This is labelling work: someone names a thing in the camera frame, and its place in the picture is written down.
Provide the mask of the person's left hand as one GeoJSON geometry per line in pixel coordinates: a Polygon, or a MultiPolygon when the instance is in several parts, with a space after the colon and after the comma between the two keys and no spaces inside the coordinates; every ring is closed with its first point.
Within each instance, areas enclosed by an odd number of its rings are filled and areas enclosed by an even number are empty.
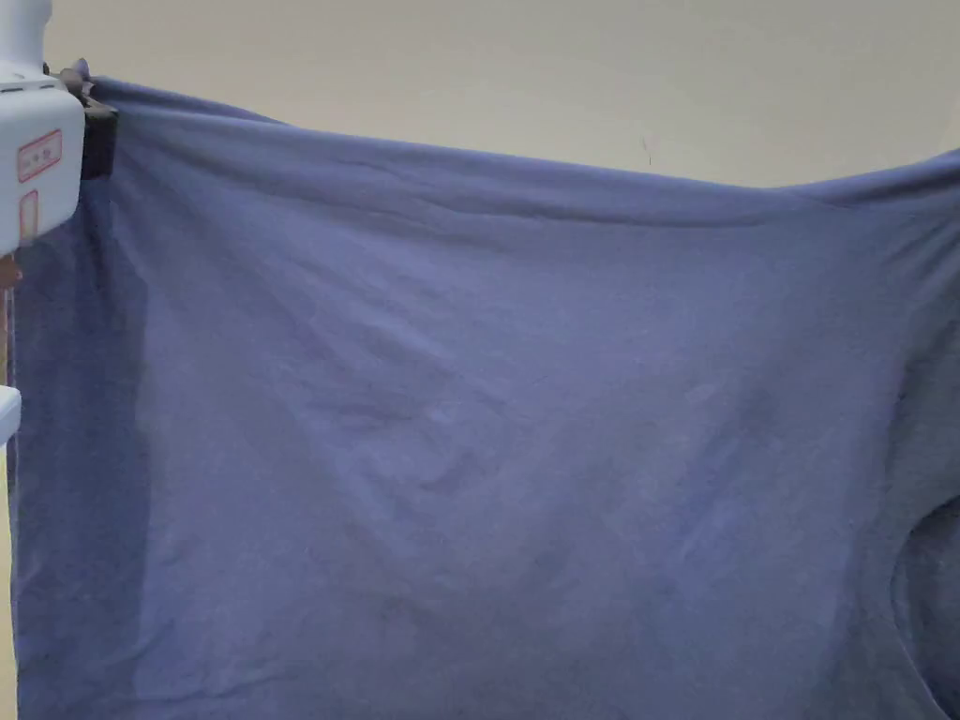
{"type": "Polygon", "coordinates": [[[6,385],[9,376],[9,348],[10,331],[12,327],[11,311],[13,303],[13,291],[23,275],[21,269],[16,264],[13,254],[8,254],[1,258],[1,384],[6,385]]]}

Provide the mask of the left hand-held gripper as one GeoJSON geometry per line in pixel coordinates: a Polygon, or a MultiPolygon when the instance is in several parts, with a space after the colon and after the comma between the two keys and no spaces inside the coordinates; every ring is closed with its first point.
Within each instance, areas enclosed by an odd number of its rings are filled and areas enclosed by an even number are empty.
{"type": "Polygon", "coordinates": [[[85,58],[44,57],[50,1],[1,4],[1,258],[75,215],[83,181],[111,174],[118,112],[93,98],[85,58]]]}

